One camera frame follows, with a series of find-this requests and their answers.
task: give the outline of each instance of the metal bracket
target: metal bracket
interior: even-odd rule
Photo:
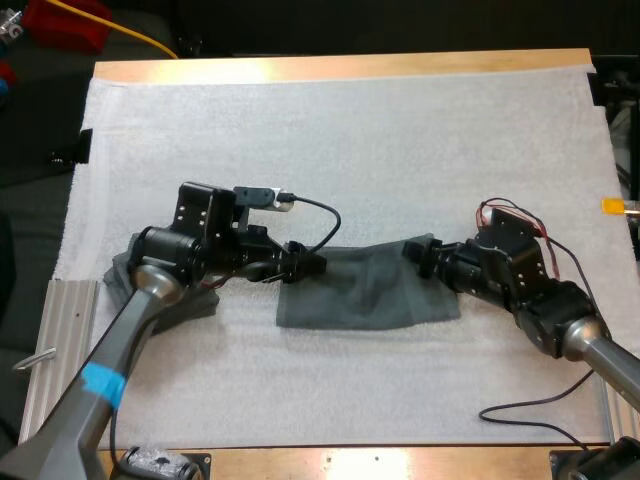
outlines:
[[[51,360],[52,358],[56,358],[56,347],[47,348],[44,352],[36,353],[21,360],[12,367],[12,370],[14,372],[26,372],[43,360]]]
[[[622,437],[640,439],[640,413],[604,380],[600,383],[611,443]]]
[[[82,366],[89,349],[97,293],[95,280],[49,282],[36,346],[39,353],[14,365],[18,371],[32,368],[20,442],[40,429]]]

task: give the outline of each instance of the gray towel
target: gray towel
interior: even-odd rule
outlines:
[[[424,243],[428,235],[411,240]],[[325,248],[324,275],[280,288],[276,324],[318,330],[389,330],[460,317],[455,293],[402,258],[404,240]]]

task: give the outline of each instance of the blue tape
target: blue tape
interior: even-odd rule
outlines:
[[[82,369],[80,376],[85,381],[85,385],[82,388],[84,391],[95,393],[104,398],[113,408],[120,407],[124,387],[127,385],[127,379],[121,373],[103,365],[89,362]]]

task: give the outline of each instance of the table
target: table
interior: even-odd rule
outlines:
[[[590,64],[587,49],[333,57],[99,62],[94,78],[157,84],[269,83]],[[199,450],[218,480],[549,480],[546,446],[425,446]],[[102,453],[106,468],[110,461]]]

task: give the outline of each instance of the white terry cloth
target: white terry cloth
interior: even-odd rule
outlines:
[[[640,352],[638,278],[591,67],[267,85],[150,86],[93,80],[56,268],[101,278],[133,232],[170,223],[178,187],[282,186],[343,215],[330,245],[475,231],[499,195],[539,215],[571,248],[613,335]],[[313,244],[333,218],[298,204],[252,214],[274,239]],[[563,278],[579,282],[558,252]],[[119,446],[563,442],[486,424],[498,403],[556,394],[587,367],[540,354],[500,309],[461,296],[462,318],[388,332],[275,326],[278,285],[231,281],[211,318],[152,339],[124,396]],[[94,343],[115,311],[102,292]],[[600,384],[509,412],[607,439]]]

